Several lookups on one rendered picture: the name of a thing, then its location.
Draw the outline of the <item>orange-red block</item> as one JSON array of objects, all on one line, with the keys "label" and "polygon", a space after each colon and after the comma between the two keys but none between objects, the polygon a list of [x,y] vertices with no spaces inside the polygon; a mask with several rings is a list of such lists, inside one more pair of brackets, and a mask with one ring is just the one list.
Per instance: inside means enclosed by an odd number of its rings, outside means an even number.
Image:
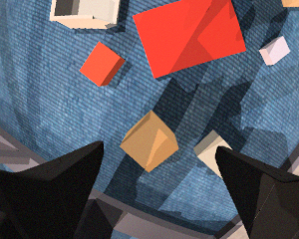
[{"label": "orange-red block", "polygon": [[114,54],[106,47],[99,42],[80,70],[99,87],[107,86],[125,62],[118,54]]}]

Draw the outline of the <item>pale pink rectangular block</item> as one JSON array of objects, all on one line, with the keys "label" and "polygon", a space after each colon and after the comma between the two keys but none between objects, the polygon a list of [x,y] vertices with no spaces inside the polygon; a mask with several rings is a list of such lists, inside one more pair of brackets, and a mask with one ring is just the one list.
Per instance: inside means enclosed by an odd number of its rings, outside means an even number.
[{"label": "pale pink rectangular block", "polygon": [[284,37],[278,37],[261,48],[259,52],[266,65],[274,65],[285,55],[287,55],[290,50]]}]

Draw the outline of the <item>red flat rectangular block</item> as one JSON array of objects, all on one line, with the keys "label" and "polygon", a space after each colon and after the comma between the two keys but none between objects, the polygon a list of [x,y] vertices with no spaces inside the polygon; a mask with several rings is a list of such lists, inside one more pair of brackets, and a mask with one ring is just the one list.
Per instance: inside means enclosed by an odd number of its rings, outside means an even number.
[{"label": "red flat rectangular block", "polygon": [[181,0],[133,17],[154,78],[246,51],[231,0]]}]

